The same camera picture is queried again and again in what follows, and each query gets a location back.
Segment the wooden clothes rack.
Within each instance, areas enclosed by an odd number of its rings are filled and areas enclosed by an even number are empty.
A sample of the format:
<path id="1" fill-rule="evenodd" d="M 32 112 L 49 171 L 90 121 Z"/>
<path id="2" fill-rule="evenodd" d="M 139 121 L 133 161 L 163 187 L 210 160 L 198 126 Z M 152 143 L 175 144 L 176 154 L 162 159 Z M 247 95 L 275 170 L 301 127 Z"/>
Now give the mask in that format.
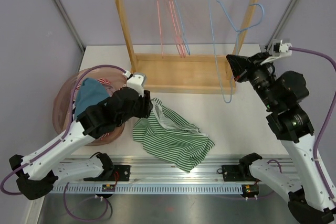
<path id="1" fill-rule="evenodd" d="M 131 62 L 131 72 L 146 75 L 146 89 L 162 93 L 220 94 L 214 55 L 189 56 L 186 53 L 185 58 L 181 58 L 178 52 L 176 54 L 163 52 L 163 57 L 161 52 L 159 54 L 135 52 L 123 0 L 115 0 L 115 5 Z M 250 23 L 254 12 L 251 7 L 246 10 L 244 25 Z M 225 74 L 222 78 L 224 93 L 229 94 L 228 77 L 232 70 L 225 56 L 219 55 L 219 66 Z"/>

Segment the blue tank top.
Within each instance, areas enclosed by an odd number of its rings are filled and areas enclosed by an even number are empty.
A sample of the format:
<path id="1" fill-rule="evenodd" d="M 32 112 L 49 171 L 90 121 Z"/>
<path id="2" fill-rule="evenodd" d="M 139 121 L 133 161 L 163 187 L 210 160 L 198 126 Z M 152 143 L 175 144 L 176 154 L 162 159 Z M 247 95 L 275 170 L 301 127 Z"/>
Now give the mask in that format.
<path id="1" fill-rule="evenodd" d="M 84 79 L 76 95 L 73 118 L 76 120 L 87 107 L 96 105 L 109 96 L 110 94 L 99 81 L 93 78 Z"/>

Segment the pink wire hanger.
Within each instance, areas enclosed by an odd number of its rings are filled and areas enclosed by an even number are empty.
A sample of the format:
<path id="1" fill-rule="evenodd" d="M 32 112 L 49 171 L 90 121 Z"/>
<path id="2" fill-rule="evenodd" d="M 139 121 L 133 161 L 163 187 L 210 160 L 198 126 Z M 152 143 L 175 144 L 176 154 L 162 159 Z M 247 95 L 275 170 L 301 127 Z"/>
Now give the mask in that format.
<path id="1" fill-rule="evenodd" d="M 169 0 L 169 9 L 171 12 L 172 23 L 173 23 L 173 31 L 175 32 L 175 43 L 177 47 L 177 51 L 181 58 L 185 58 L 186 52 L 185 47 L 183 45 L 183 41 L 181 39 L 181 28 L 180 28 L 180 20 L 177 15 L 177 8 L 175 6 L 174 0 Z"/>
<path id="2" fill-rule="evenodd" d="M 163 36 L 162 36 L 162 27 L 161 27 L 160 0 L 156 0 L 156 6 L 157 6 L 157 14 L 158 14 L 161 56 L 163 57 Z"/>
<path id="3" fill-rule="evenodd" d="M 167 13 L 171 17 L 173 31 L 175 34 L 175 46 L 177 52 L 181 58 L 186 56 L 184 43 L 182 39 L 180 20 L 177 18 L 175 0 L 163 0 L 165 3 Z M 157 14 L 158 14 L 158 24 L 159 24 L 159 35 L 160 35 L 160 45 L 161 45 L 161 55 L 163 56 L 163 33 L 162 33 L 162 22 L 161 22 L 161 13 L 160 13 L 160 0 L 156 0 L 157 5 Z"/>

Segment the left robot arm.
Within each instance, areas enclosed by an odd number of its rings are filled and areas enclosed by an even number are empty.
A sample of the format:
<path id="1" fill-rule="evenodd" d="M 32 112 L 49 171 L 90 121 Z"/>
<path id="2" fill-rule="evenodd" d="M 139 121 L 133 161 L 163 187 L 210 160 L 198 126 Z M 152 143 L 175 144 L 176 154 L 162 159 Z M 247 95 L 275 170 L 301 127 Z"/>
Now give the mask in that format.
<path id="1" fill-rule="evenodd" d="M 152 108 L 150 91 L 139 94 L 128 87 L 87 107 L 63 133 L 45 146 L 30 155 L 16 154 L 9 159 L 12 174 L 17 175 L 17 194 L 34 200 L 47 195 L 58 184 L 81 179 L 109 180 L 114 164 L 108 154 L 98 153 L 85 161 L 72 163 L 64 163 L 64 159 L 130 118 L 148 118 Z"/>

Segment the light blue wire hanger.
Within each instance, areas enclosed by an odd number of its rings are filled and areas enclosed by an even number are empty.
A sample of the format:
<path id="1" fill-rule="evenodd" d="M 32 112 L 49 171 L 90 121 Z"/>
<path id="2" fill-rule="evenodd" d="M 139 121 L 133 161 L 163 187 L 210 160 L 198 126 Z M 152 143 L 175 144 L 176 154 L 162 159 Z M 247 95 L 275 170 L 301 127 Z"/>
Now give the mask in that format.
<path id="1" fill-rule="evenodd" d="M 224 43 L 225 39 L 229 39 L 229 43 L 234 44 L 233 54 L 237 55 L 240 52 L 239 46 L 243 43 L 240 39 L 243 37 L 243 33 L 254 29 L 259 26 L 265 16 L 265 9 L 262 3 L 259 1 L 252 1 L 246 4 L 246 10 L 250 7 L 257 12 L 257 17 L 252 18 L 249 24 L 243 24 L 244 16 L 243 14 L 238 14 L 241 7 L 236 8 L 234 3 L 227 4 L 225 0 L 207 0 L 208 4 L 208 15 L 210 23 L 210 31 L 212 37 L 213 54 L 215 59 L 216 74 L 220 87 L 220 94 L 226 104 L 232 102 L 233 98 L 233 84 L 234 77 L 230 73 L 228 77 L 229 84 L 229 94 L 224 93 L 224 85 L 222 78 L 225 74 L 222 73 L 219 66 L 219 53 L 216 48 L 218 44 Z"/>
<path id="2" fill-rule="evenodd" d="M 182 32 L 181 32 L 181 39 L 182 39 L 182 41 L 183 41 L 183 45 L 184 45 L 184 47 L 185 47 L 186 53 L 190 56 L 190 55 L 191 55 L 191 52 L 190 52 L 190 48 L 189 48 L 187 39 L 186 39 L 186 37 L 185 37 L 184 24 L 183 24 L 183 20 L 182 20 L 181 12 L 180 12 L 180 9 L 179 9 L 177 0 L 174 0 L 174 3 L 175 3 L 175 6 L 176 6 L 176 8 L 177 8 L 177 13 L 178 13 L 178 16 L 179 16 L 179 20 L 180 20 L 180 24 L 181 24 L 181 29 L 182 29 Z"/>

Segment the pink plastic basket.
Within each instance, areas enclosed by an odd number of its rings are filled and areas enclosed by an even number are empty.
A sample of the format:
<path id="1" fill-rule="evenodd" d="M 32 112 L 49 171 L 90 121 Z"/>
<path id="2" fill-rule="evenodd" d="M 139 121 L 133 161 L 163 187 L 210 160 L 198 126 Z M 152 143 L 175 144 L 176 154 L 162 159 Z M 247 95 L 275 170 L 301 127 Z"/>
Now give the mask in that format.
<path id="1" fill-rule="evenodd" d="M 53 117 L 52 122 L 55 131 L 60 134 L 65 131 L 68 125 L 68 119 L 70 116 L 70 112 L 68 111 L 69 102 L 71 98 L 71 92 L 74 84 L 76 84 L 77 79 L 85 72 L 83 69 L 79 71 L 77 74 L 70 77 L 60 88 L 56 98 L 54 99 L 54 107 L 53 107 Z M 126 85 L 126 78 L 123 75 L 122 71 L 115 68 L 98 68 L 95 69 L 88 74 L 85 75 L 85 78 L 93 78 L 98 81 L 100 78 L 106 78 L 111 81 L 112 86 L 115 91 L 121 89 Z M 113 142 L 116 140 L 123 132 L 124 125 L 122 124 L 120 127 L 116 127 L 114 131 L 110 132 L 110 140 Z M 98 146 L 101 145 L 99 140 L 96 139 L 92 143 L 89 143 L 89 146 Z"/>

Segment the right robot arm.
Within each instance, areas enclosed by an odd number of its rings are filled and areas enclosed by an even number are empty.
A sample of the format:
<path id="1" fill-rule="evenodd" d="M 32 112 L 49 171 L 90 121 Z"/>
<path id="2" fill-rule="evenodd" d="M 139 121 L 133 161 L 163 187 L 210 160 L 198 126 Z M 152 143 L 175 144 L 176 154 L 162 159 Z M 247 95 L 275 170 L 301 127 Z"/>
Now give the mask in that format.
<path id="1" fill-rule="evenodd" d="M 256 153 L 239 160 L 238 173 L 244 180 L 263 182 L 287 203 L 299 223 L 332 223 L 335 218 L 335 185 L 318 151 L 320 137 L 299 103 L 309 95 L 302 74 L 274 74 L 273 56 L 227 55 L 234 80 L 248 81 L 266 106 L 271 131 L 289 154 L 300 181 L 292 182 L 279 169 L 270 167 Z"/>

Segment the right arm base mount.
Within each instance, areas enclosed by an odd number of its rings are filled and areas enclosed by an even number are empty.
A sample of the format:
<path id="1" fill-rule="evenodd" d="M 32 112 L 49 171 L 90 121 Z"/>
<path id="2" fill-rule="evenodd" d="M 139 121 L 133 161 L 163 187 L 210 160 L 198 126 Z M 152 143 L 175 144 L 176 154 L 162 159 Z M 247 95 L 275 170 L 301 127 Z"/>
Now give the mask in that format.
<path id="1" fill-rule="evenodd" d="M 248 168 L 241 165 L 222 165 L 217 174 L 222 175 L 225 182 L 260 182 L 251 175 Z"/>

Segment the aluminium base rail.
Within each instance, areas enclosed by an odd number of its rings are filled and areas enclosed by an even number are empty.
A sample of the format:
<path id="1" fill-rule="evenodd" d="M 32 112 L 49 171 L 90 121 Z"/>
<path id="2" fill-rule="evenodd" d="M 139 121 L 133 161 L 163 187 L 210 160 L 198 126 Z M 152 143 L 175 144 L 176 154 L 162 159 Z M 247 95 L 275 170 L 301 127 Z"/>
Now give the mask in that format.
<path id="1" fill-rule="evenodd" d="M 304 157 L 303 159 L 295 159 L 292 157 L 293 163 L 299 172 L 303 172 L 303 175 L 308 175 L 308 169 L 311 169 L 314 165 L 313 157 L 302 154 L 299 157 Z M 252 166 L 256 166 L 258 161 L 265 161 L 260 155 L 256 153 L 249 154 L 242 157 L 239 160 L 239 164 L 243 167 L 248 168 L 251 175 Z M 172 164 L 179 168 L 180 170 L 189 173 L 193 168 L 200 164 L 200 159 L 179 159 L 177 162 Z M 114 163 L 106 153 L 95 153 L 89 159 L 83 162 L 73 162 L 73 163 L 59 163 L 54 168 L 51 169 L 51 175 L 57 178 L 58 183 L 63 181 L 79 180 L 84 178 L 95 178 L 101 175 L 103 172 L 112 171 Z"/>

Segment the green white striped tank top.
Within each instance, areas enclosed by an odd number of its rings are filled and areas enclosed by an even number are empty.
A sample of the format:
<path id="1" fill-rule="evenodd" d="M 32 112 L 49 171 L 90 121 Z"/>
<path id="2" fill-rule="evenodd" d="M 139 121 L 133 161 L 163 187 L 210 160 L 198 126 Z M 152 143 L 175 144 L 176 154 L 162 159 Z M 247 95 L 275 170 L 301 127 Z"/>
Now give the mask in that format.
<path id="1" fill-rule="evenodd" d="M 150 116 L 139 119 L 133 127 L 134 141 L 147 153 L 171 164 L 187 157 L 202 162 L 215 143 L 160 99 L 154 98 L 152 103 Z"/>

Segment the red white striped tank top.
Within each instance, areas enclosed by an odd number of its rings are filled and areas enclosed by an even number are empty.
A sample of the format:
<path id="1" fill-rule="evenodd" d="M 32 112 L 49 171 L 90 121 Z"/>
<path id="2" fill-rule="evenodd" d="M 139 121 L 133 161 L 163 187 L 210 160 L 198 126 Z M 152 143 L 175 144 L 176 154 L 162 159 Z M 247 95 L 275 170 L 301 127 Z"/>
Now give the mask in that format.
<path id="1" fill-rule="evenodd" d="M 98 79 L 99 83 L 102 84 L 107 91 L 108 95 L 111 97 L 112 94 L 114 93 L 115 89 L 112 86 L 111 81 L 109 81 L 106 78 L 100 78 Z M 99 143 L 102 144 L 109 144 L 111 142 L 110 140 L 110 133 L 106 133 L 103 136 L 101 136 L 99 139 Z"/>

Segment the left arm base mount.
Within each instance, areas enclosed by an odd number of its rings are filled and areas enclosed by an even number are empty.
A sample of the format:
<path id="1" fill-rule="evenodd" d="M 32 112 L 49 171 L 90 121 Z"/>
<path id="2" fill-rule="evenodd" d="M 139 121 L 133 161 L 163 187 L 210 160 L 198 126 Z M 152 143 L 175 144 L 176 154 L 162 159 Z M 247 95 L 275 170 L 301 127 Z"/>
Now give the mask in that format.
<path id="1" fill-rule="evenodd" d="M 118 182 L 128 182 L 130 177 L 130 165 L 116 164 L 112 171 L 103 172 L 98 177 L 84 178 L 84 181 L 88 182 L 114 182 L 118 179 Z"/>

